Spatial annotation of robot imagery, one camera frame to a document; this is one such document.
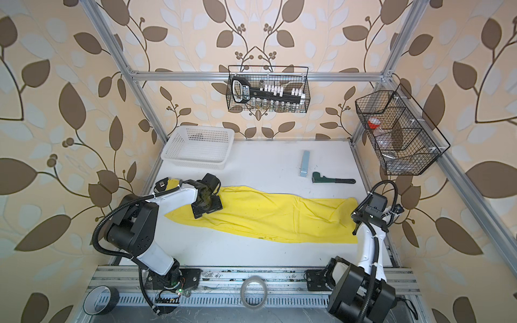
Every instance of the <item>black wire basket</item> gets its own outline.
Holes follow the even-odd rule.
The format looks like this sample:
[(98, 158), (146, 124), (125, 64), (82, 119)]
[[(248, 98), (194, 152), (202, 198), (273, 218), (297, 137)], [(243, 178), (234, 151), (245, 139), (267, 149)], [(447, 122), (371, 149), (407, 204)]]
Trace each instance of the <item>black wire basket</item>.
[(228, 110), (306, 113), (311, 101), (308, 67), (229, 65)]
[[(410, 94), (399, 85), (395, 91), (381, 90), (355, 101), (356, 111), (386, 175), (421, 175), (450, 147), (450, 143), (422, 110), (415, 116), (407, 107)], [(440, 134), (436, 142), (424, 129)]]

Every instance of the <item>black handheld tool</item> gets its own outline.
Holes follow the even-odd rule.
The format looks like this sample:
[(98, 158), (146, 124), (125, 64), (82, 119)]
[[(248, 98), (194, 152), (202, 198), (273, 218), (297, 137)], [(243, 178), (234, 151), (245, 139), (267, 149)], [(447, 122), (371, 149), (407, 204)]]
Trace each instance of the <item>black handheld tool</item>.
[(353, 178), (327, 178), (325, 176), (321, 176), (319, 172), (312, 173), (312, 182), (355, 184), (355, 180)]

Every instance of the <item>perforated basket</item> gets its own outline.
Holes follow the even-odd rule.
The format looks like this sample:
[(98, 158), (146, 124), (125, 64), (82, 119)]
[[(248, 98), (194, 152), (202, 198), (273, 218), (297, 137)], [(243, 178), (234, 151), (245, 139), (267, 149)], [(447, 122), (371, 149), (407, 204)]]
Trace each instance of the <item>perforated basket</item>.
[(179, 126), (163, 148), (161, 158), (177, 166), (222, 170), (234, 136), (232, 129)]

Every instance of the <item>white table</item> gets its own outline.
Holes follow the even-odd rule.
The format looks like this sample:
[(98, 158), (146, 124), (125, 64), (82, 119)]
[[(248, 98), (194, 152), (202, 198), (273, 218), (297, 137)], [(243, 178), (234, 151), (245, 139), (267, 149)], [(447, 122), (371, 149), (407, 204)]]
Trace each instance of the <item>white table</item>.
[[(307, 177), (300, 177), (303, 151), (310, 151)], [(312, 183), (312, 172), (334, 178), (355, 178), (355, 184)], [(178, 167), (164, 161), (156, 181), (216, 175), (223, 186), (249, 186), (268, 193), (305, 198), (366, 197), (349, 143), (345, 141), (235, 141), (223, 170)], [(354, 262), (357, 245), (337, 243), (279, 243), (173, 222), (161, 215), (155, 241), (185, 266), (325, 266), (331, 257)], [(391, 267), (383, 245), (383, 265)]]

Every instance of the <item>yellow cloth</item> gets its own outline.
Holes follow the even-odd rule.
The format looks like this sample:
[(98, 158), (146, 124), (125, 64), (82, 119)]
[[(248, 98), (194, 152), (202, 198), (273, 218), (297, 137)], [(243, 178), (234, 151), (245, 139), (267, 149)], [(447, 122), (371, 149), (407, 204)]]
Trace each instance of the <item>yellow cloth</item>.
[(350, 217), (357, 207), (354, 198), (301, 198), (245, 186), (221, 188), (219, 196), (223, 209), (199, 219), (190, 205), (165, 216), (180, 224), (276, 242), (357, 243)]

